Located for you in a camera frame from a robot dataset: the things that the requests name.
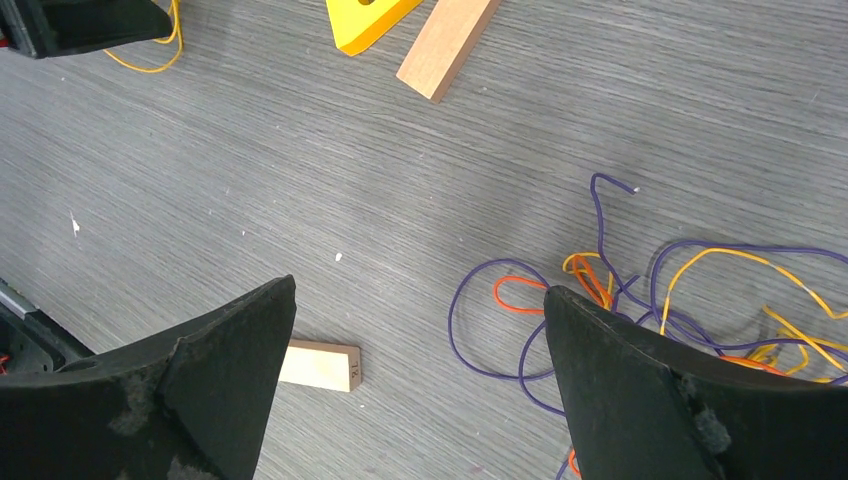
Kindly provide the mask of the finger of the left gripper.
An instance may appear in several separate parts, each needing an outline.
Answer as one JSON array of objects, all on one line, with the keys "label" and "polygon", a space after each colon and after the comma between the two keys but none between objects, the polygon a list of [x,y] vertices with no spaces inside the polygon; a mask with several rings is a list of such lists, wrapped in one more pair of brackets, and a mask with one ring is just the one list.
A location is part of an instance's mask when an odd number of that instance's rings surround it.
[{"label": "finger of the left gripper", "polygon": [[2,0],[1,36],[33,59],[78,55],[169,36],[173,23],[148,0]]}]

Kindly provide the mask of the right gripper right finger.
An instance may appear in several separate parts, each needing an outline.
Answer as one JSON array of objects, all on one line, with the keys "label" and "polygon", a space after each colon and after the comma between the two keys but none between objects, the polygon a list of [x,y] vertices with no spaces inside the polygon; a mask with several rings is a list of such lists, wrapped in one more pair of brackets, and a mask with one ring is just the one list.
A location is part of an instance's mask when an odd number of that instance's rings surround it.
[{"label": "right gripper right finger", "polygon": [[847,391],[738,366],[563,286],[546,338],[586,479],[843,479]]}]

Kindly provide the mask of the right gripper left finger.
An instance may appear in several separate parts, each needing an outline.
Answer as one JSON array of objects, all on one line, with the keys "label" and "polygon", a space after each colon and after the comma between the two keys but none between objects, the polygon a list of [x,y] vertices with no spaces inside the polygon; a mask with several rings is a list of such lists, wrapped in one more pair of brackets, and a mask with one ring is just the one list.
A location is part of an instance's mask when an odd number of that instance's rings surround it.
[{"label": "right gripper left finger", "polygon": [[2,477],[252,478],[295,290],[276,278],[61,370],[1,375]]}]

